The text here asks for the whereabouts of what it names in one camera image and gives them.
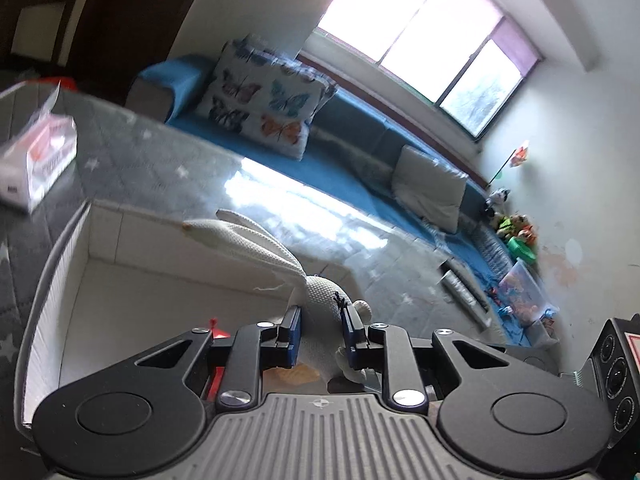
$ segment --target tissue box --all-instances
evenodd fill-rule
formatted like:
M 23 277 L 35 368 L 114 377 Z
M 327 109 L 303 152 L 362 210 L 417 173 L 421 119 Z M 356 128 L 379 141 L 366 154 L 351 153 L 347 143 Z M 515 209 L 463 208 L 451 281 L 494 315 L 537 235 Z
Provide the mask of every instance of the tissue box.
M 51 113 L 59 92 L 56 88 L 20 133 L 0 146 L 0 200 L 28 212 L 76 157 L 73 118 Z

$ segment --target stuffed animal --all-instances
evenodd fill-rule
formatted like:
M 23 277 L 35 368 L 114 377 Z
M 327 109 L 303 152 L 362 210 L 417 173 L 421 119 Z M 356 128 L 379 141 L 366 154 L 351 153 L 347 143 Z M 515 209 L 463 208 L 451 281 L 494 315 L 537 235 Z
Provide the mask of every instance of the stuffed animal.
M 337 298 L 351 304 L 344 291 L 325 278 L 307 276 L 300 262 L 279 241 L 253 220 L 228 210 L 216 213 L 218 220 L 191 220 L 182 225 L 194 240 L 248 264 L 263 267 L 293 286 L 288 306 L 302 310 L 302 338 L 298 357 L 318 371 L 328 383 L 345 376 L 355 383 L 365 380 L 363 371 L 350 368 Z M 353 303 L 364 324 L 371 321 L 371 309 L 365 301 Z
M 495 212 L 495 214 L 504 216 L 504 203 L 507 202 L 510 192 L 511 190 L 505 187 L 492 191 L 486 201 L 487 209 L 490 208 Z
M 529 247 L 533 247 L 536 244 L 538 235 L 533 231 L 533 225 L 527 225 L 518 233 L 518 238 L 526 243 Z
M 511 215 L 504 218 L 498 225 L 496 234 L 505 242 L 517 236 L 525 227 L 530 226 L 529 219 L 524 215 Z
M 506 218 L 505 215 L 494 214 L 493 217 L 489 218 L 489 225 L 494 231 L 497 231 L 500 228 L 500 224 L 504 222 Z

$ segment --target ribbed gray surface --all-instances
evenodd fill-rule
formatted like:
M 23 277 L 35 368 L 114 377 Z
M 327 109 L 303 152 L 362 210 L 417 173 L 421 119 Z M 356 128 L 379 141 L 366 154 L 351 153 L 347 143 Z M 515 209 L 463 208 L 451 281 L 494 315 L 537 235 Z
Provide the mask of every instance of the ribbed gray surface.
M 322 400 L 271 394 L 223 415 L 194 453 L 148 480 L 495 480 L 458 462 L 420 416 L 367 394 Z

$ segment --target sofa cushion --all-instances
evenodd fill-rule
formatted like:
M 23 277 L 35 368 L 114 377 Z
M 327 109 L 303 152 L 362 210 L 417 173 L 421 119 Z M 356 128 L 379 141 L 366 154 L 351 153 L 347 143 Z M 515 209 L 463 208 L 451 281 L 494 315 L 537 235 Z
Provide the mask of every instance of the sofa cushion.
M 321 128 L 352 146 L 372 155 L 385 133 L 386 117 L 355 95 L 338 90 L 314 118 Z
M 391 187 L 399 203 L 426 221 L 455 233 L 467 178 L 457 168 L 405 146 Z
M 223 48 L 197 112 L 300 160 L 311 119 L 334 92 L 314 69 L 232 41 Z

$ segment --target white pillow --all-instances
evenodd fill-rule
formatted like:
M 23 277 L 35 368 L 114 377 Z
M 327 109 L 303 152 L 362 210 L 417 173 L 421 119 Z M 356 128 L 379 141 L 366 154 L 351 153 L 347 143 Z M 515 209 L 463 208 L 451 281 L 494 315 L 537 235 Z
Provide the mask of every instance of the white pillow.
M 391 189 L 396 200 L 427 222 L 455 233 L 468 175 L 412 146 L 402 147 Z

